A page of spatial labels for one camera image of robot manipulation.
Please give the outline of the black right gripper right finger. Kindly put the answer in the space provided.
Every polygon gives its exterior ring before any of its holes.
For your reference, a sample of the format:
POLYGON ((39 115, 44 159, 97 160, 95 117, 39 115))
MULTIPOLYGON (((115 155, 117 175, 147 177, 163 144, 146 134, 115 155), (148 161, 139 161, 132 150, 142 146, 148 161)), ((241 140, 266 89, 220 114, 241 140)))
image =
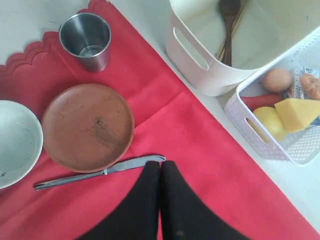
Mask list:
POLYGON ((159 202, 164 240, 248 239, 201 201, 173 161, 161 165, 159 202))

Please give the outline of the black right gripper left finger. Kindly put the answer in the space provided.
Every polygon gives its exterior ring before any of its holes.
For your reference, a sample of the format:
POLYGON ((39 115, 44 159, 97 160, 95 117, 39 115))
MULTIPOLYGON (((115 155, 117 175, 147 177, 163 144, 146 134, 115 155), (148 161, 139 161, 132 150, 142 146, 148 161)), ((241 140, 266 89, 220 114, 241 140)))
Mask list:
POLYGON ((121 203, 79 240, 155 240, 158 234, 160 164, 148 161, 121 203))

